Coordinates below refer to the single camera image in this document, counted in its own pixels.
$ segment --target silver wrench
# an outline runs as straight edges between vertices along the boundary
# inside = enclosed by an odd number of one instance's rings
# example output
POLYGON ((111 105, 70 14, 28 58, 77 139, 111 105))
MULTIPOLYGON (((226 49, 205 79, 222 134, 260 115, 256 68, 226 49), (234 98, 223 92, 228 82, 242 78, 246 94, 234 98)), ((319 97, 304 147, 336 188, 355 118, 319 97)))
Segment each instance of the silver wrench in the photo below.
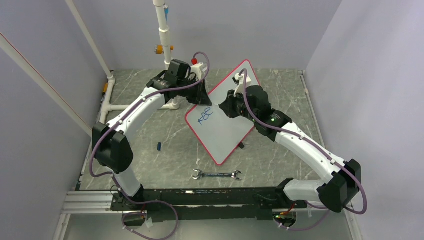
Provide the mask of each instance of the silver wrench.
POLYGON ((228 177, 233 178, 235 180, 241 180, 237 177, 238 174, 243 174, 241 171, 235 171, 233 173, 219 173, 219 172, 202 172, 200 169, 193 169, 193 171, 197 172, 197 175, 191 175, 194 180, 199 180, 205 177, 228 177))

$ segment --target marble surface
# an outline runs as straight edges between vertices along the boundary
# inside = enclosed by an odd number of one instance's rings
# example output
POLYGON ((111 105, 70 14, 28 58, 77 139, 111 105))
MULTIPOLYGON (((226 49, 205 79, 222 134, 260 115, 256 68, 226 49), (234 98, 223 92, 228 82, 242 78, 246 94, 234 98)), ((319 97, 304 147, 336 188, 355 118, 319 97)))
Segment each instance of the marble surface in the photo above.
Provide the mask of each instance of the marble surface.
MULTIPOLYGON (((206 78, 207 90, 212 89, 232 69, 211 69, 206 78)), ((112 93, 113 105, 131 104, 156 76, 160 69, 116 70, 116 85, 112 93)), ((308 136, 318 143, 314 124, 302 81, 296 69, 255 69, 257 79, 269 95, 274 109, 286 113, 308 136)), ((237 148, 226 162, 217 166, 199 143, 184 120, 193 107, 184 98, 178 98, 180 109, 158 110, 146 121, 130 143, 134 152, 132 167, 144 188, 238 188, 275 187, 286 178, 317 180, 318 175, 287 148, 270 141, 256 130, 244 140, 244 149, 237 148), (162 143, 161 151, 157 150, 162 143), (193 169, 208 173, 241 171, 242 180, 227 177, 208 177, 194 180, 193 169)), ((120 111, 110 112, 107 120, 120 111)), ((95 173, 105 169, 94 161, 95 173)), ((81 190, 108 190, 113 185, 108 176, 93 179, 88 168, 83 176, 81 190)))

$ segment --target white wall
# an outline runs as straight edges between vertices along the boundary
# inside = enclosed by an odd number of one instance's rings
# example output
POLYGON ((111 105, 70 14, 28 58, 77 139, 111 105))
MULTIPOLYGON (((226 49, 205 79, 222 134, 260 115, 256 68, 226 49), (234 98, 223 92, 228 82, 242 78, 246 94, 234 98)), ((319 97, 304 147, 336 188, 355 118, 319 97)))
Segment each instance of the white wall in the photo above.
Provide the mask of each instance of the white wall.
POLYGON ((367 240, 424 236, 423 12, 422 0, 344 0, 306 69, 324 141, 362 165, 367 240))
MULTIPOLYGON (((93 125, 106 76, 65 1, 4 0, 0 31, 93 125)), ((0 49, 1 239, 53 238, 90 138, 0 49)))
MULTIPOLYGON (((173 57, 208 54, 213 68, 305 69, 341 0, 169 0, 173 57)), ((113 69, 162 68, 152 0, 75 0, 113 69)))

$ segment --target wrench head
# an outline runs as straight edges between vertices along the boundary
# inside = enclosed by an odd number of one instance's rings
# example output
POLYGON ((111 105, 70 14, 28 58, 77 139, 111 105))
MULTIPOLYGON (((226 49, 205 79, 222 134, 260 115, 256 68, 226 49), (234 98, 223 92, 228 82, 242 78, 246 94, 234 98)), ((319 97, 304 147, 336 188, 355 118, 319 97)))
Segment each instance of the wrench head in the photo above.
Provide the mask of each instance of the wrench head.
POLYGON ((202 177, 203 172, 200 169, 193 169, 193 171, 197 172, 197 175, 191 175, 194 180, 198 180, 202 177))
POLYGON ((237 177, 238 174, 243 174, 243 173, 237 170, 232 174, 232 178, 235 180, 241 180, 239 177, 237 177))

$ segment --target gray wall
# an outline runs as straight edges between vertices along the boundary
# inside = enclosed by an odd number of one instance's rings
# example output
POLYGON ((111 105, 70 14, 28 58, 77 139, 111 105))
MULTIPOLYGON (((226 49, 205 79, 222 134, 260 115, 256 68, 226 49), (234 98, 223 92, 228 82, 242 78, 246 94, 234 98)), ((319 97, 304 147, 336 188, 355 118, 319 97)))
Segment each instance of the gray wall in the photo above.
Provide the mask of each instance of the gray wall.
POLYGON ((422 0, 344 0, 306 69, 329 149, 362 165, 367 240, 424 236, 423 11, 422 0))
MULTIPOLYGON (((90 125, 106 76, 65 1, 5 0, 0 31, 90 125)), ((52 239, 89 137, 0 49, 0 233, 52 239)))
MULTIPOLYGON (((208 54, 213 68, 249 59, 255 68, 305 69, 341 0, 169 1, 173 57, 208 54)), ((75 0, 113 69, 162 68, 152 0, 75 0)))

